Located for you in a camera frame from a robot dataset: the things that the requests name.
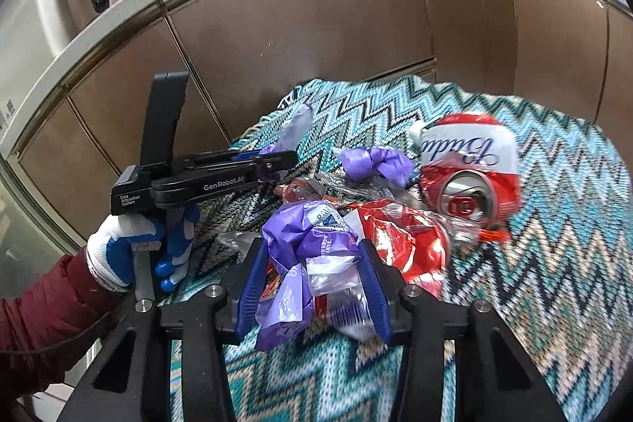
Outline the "dark red sleeve forearm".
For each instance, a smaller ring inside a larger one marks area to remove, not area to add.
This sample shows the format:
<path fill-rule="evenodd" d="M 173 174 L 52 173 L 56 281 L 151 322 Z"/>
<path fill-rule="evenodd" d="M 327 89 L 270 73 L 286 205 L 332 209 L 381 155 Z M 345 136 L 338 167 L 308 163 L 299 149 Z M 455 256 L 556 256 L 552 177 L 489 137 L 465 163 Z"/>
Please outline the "dark red sleeve forearm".
<path fill-rule="evenodd" d="M 125 292 L 101 286 L 83 252 L 61 257 L 39 283 L 1 300 L 1 407 L 61 383 Z"/>

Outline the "left hand blue white glove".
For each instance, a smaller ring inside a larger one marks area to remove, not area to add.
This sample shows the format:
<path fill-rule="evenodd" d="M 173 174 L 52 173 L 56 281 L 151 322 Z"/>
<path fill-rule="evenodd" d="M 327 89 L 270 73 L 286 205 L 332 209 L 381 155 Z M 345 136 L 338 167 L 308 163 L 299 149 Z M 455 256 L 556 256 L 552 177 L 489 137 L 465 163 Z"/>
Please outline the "left hand blue white glove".
<path fill-rule="evenodd" d="M 140 213 L 108 215 L 87 241 L 85 257 L 91 275 L 105 289 L 123 292 L 136 284 L 135 256 L 159 252 L 152 274 L 161 292 L 173 292 L 188 273 L 199 207 L 189 203 L 176 209 L 175 215 L 171 223 Z"/>

